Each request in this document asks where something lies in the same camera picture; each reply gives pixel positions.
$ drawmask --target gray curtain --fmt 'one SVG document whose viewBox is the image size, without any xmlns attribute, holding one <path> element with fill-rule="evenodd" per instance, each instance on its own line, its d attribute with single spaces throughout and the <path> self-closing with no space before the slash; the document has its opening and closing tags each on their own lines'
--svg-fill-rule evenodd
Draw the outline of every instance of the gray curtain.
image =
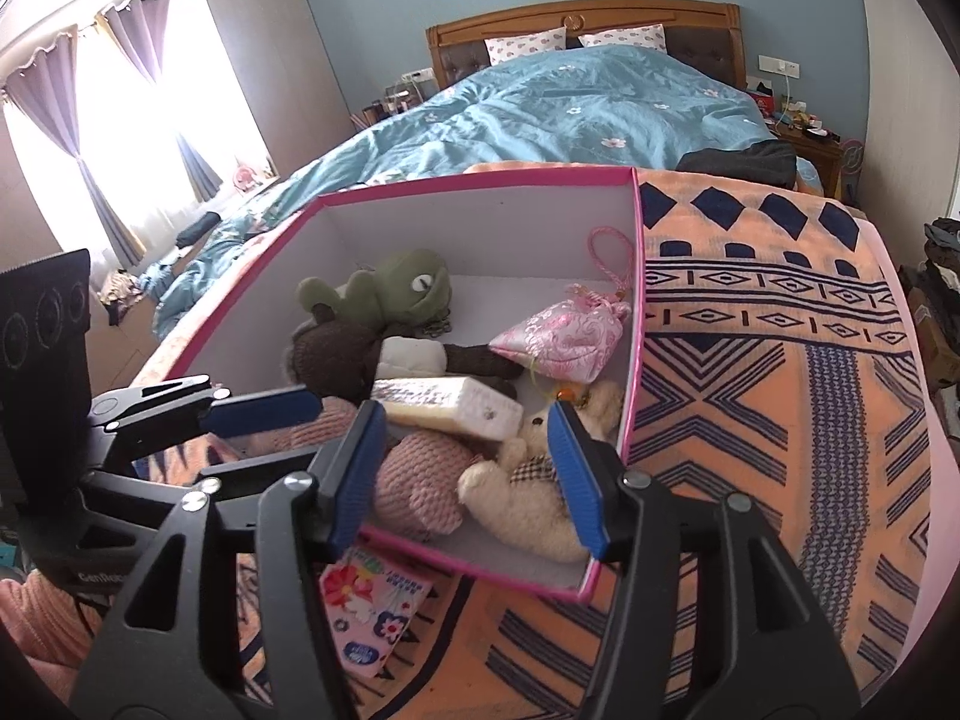
<svg viewBox="0 0 960 720">
<path fill-rule="evenodd" d="M 170 0 L 130 0 L 125 6 L 104 11 L 99 25 L 106 29 L 131 65 L 154 85 L 163 76 L 163 37 L 167 28 Z M 211 199 L 224 183 L 203 156 L 176 132 L 187 175 L 198 201 Z"/>
<path fill-rule="evenodd" d="M 37 52 L 30 66 L 14 71 L 7 78 L 7 94 L 44 135 L 77 160 L 93 207 L 107 231 L 107 240 L 120 265 L 132 268 L 143 258 L 143 244 L 110 208 L 80 156 L 76 81 L 77 30 L 74 28 L 59 35 L 51 49 Z"/>
</svg>

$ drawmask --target pink drawstring pouch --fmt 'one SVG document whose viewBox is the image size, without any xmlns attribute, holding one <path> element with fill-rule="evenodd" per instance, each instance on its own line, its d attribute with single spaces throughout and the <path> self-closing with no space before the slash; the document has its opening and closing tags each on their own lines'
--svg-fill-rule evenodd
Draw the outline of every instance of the pink drawstring pouch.
<svg viewBox="0 0 960 720">
<path fill-rule="evenodd" d="M 610 271 L 597 256 L 594 239 L 601 234 L 613 235 L 626 245 L 626 274 Z M 624 300 L 634 272 L 634 245 L 614 227 L 597 227 L 590 231 L 587 249 L 597 268 L 616 286 L 616 294 L 605 295 L 571 284 L 565 290 L 566 300 L 500 333 L 490 342 L 492 351 L 551 379 L 579 384 L 596 380 L 623 336 L 624 320 L 630 316 L 630 303 Z"/>
</svg>

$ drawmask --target beige teddy bear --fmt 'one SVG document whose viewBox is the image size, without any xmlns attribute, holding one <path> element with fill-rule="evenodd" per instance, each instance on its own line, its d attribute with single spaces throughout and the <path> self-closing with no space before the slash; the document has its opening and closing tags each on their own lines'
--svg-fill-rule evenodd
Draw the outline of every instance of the beige teddy bear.
<svg viewBox="0 0 960 720">
<path fill-rule="evenodd" d="M 606 440 L 620 423 L 622 407 L 621 386 L 600 381 L 577 413 L 594 439 Z M 525 418 L 520 435 L 500 446 L 496 462 L 482 461 L 464 471 L 457 493 L 474 519 L 505 544 L 557 562 L 577 562 L 587 557 L 587 549 L 577 538 L 550 460 L 548 413 L 549 407 Z"/>
</svg>

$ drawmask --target teal blanket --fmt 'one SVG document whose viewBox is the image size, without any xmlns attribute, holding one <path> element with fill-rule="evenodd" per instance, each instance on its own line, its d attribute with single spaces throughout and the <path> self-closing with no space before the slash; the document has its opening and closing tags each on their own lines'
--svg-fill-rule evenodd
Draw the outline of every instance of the teal blanket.
<svg viewBox="0 0 960 720">
<path fill-rule="evenodd" d="M 154 331 L 169 333 L 244 242 L 318 194 L 512 159 L 672 170 L 690 151 L 772 137 L 748 95 L 665 53 L 603 46 L 520 57 L 361 132 L 224 220 L 163 295 Z M 798 169 L 819 187 L 813 165 L 798 160 Z"/>
</svg>

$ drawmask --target wooden nightstand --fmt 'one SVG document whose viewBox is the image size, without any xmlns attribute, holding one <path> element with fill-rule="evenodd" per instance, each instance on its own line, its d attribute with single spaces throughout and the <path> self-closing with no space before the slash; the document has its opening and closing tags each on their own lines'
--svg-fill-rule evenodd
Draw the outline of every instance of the wooden nightstand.
<svg viewBox="0 0 960 720">
<path fill-rule="evenodd" d="M 776 137 L 793 143 L 797 156 L 813 162 L 820 174 L 820 183 L 824 185 L 827 197 L 840 197 L 840 166 L 843 164 L 843 149 L 836 141 L 817 141 L 808 138 L 803 130 L 792 129 L 781 124 L 777 129 L 771 127 Z"/>
</svg>

